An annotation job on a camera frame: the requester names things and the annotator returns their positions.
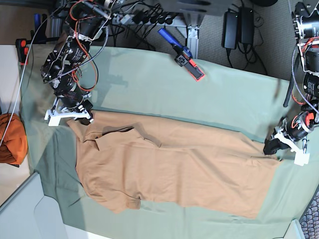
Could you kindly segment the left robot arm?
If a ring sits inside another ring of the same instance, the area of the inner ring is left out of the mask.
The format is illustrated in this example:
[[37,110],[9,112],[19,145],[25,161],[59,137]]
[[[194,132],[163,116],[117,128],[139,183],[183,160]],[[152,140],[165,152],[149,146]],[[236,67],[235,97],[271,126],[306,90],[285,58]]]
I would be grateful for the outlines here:
[[291,63],[291,77],[283,106],[293,99],[301,111],[293,118],[283,118],[265,140],[263,152],[292,149],[301,141],[307,151],[307,136],[319,125],[319,2],[303,0],[292,12],[296,45]]

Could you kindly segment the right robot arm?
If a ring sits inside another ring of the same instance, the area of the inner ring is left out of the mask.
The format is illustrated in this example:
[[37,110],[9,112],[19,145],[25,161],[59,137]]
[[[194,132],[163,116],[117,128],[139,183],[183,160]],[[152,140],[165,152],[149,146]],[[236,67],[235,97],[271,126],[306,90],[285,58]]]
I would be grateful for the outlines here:
[[[53,107],[44,119],[49,126],[58,126],[65,118],[79,120],[88,125],[93,122],[89,98],[97,85],[99,73],[91,56],[90,46],[98,37],[108,40],[108,24],[116,0],[76,0],[69,3],[62,33],[52,52],[41,67],[43,82],[54,91]],[[95,75],[94,85],[83,87],[79,83],[80,68],[91,63]]]

